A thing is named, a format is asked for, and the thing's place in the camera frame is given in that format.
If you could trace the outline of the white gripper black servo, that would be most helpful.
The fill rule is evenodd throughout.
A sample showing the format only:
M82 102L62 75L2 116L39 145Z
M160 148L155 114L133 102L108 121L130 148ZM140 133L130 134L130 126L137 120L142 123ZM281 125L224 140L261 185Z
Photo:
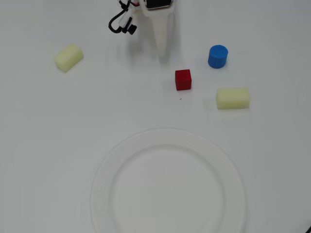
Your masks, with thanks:
M174 0L141 0L140 7L146 17L151 17L158 55L166 54L168 42L168 19L174 7Z

